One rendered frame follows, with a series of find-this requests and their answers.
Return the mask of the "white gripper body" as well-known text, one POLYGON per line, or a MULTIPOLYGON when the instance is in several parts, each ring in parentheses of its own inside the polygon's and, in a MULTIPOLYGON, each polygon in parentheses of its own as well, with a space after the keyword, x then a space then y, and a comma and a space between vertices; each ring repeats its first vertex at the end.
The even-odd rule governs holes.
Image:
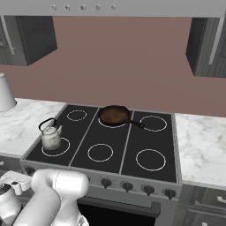
POLYGON ((17 195, 21 195, 31 187, 31 180, 30 176, 12 170, 0 176, 0 183, 11 185, 17 195))

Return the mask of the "black hob stove with oven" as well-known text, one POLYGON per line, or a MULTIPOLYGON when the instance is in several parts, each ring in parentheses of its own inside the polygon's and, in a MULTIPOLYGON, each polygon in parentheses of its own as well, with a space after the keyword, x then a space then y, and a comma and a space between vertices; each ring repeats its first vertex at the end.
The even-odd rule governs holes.
POLYGON ((63 126, 61 146, 47 151, 37 139, 20 160, 21 166, 39 169, 74 170, 88 176, 90 186, 85 197, 117 201, 141 207, 161 204, 157 218, 94 207, 79 203, 79 209, 91 226, 103 218, 102 226, 135 226, 140 219, 143 226, 173 226, 173 218, 182 190, 182 176, 178 160, 176 120, 172 113, 134 110, 134 124, 117 127, 101 123, 98 107, 66 104, 56 115, 56 126, 63 126), (104 178, 112 185, 105 189, 104 178), (133 188, 126 192, 122 187, 129 182, 133 188), (145 185, 154 187, 148 196, 145 185), (176 196, 171 200, 164 194, 172 189, 176 196))

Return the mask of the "grey drawer front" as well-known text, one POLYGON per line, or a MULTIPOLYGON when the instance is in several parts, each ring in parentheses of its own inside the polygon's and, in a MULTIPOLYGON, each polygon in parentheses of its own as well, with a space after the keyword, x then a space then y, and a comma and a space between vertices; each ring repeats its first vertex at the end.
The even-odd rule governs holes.
POLYGON ((18 173, 23 172, 23 169, 19 163, 19 159, 0 155, 0 176, 10 170, 18 173))
POLYGON ((226 226, 226 191, 183 185, 174 217, 173 226, 226 226))

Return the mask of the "white conical container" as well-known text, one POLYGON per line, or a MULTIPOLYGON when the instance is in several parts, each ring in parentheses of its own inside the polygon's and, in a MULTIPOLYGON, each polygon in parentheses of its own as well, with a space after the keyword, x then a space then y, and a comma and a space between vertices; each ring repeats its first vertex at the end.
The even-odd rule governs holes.
POLYGON ((14 108, 17 102, 5 73, 0 72, 0 112, 14 108))

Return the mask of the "dark brown frying pan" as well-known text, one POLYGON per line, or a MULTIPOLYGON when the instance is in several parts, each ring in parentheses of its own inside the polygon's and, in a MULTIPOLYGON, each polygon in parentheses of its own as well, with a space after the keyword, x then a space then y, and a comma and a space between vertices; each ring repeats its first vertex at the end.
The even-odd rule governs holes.
POLYGON ((110 105, 100 108, 98 117, 107 126, 116 127, 122 124, 134 124, 141 129, 145 128, 145 125, 142 123, 132 120, 130 110, 125 106, 110 105))

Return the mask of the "grey range hood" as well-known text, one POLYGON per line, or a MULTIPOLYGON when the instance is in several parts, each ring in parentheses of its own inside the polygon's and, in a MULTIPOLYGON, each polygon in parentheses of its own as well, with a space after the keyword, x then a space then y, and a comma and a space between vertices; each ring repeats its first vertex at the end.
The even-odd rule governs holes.
POLYGON ((226 0, 0 0, 0 15, 222 18, 226 0))

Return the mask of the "dark grey wall cupboard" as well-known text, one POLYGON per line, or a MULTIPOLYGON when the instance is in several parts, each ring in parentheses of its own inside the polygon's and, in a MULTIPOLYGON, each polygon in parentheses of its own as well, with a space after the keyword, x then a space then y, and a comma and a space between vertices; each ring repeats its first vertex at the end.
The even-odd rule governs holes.
POLYGON ((208 65, 219 19, 192 18, 185 55, 194 76, 226 79, 226 16, 214 62, 208 65))
POLYGON ((0 16, 0 64, 28 66, 57 50, 51 16, 4 16, 13 56, 6 41, 0 16))

